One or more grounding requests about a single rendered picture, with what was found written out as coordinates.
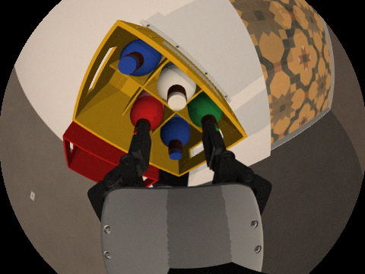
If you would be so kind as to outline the blue bottle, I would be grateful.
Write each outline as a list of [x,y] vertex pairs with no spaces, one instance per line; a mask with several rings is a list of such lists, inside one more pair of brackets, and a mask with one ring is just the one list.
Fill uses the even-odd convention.
[[160,128],[160,139],[169,146],[170,159],[179,160],[183,154],[183,146],[190,138],[189,123],[177,113]]
[[141,39],[128,43],[120,53],[118,69],[124,75],[140,77],[151,73],[163,55]]

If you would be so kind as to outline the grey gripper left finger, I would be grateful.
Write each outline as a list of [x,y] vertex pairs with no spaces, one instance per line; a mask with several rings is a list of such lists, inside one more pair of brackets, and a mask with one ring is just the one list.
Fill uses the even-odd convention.
[[151,136],[146,122],[140,122],[132,136],[129,152],[119,160],[119,165],[107,173],[103,180],[92,186],[87,196],[101,222],[103,203],[109,191],[119,187],[145,187],[142,177],[147,173],[151,153]]

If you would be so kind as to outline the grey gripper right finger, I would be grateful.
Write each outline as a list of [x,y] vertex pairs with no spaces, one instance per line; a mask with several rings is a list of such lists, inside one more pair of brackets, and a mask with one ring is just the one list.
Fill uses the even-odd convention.
[[212,184],[246,184],[252,189],[262,215],[271,193],[271,183],[254,174],[251,168],[236,159],[232,151],[226,149],[221,133],[216,130],[212,119],[205,120],[202,144],[207,166],[214,171]]

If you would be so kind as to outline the green bottle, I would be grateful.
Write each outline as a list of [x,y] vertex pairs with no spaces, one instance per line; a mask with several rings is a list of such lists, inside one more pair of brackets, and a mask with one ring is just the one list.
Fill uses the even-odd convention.
[[219,131],[217,123],[221,119],[222,110],[204,91],[187,103],[187,109],[189,118],[195,125],[204,129],[204,121],[213,119],[215,128]]

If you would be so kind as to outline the red crate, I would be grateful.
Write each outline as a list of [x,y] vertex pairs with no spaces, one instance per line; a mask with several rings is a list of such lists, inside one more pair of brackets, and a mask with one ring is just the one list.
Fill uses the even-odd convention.
[[[74,121],[62,137],[68,168],[97,183],[119,165],[120,158],[127,154]],[[73,144],[72,151],[70,142]],[[159,168],[149,164],[147,173],[142,176],[147,177],[144,184],[149,187],[159,180]]]

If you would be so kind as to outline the white bottle with grey label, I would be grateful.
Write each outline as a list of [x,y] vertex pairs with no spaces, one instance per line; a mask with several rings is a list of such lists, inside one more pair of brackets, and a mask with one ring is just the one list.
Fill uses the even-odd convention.
[[157,92],[170,109],[183,109],[195,89],[196,83],[171,61],[162,68],[157,80]]

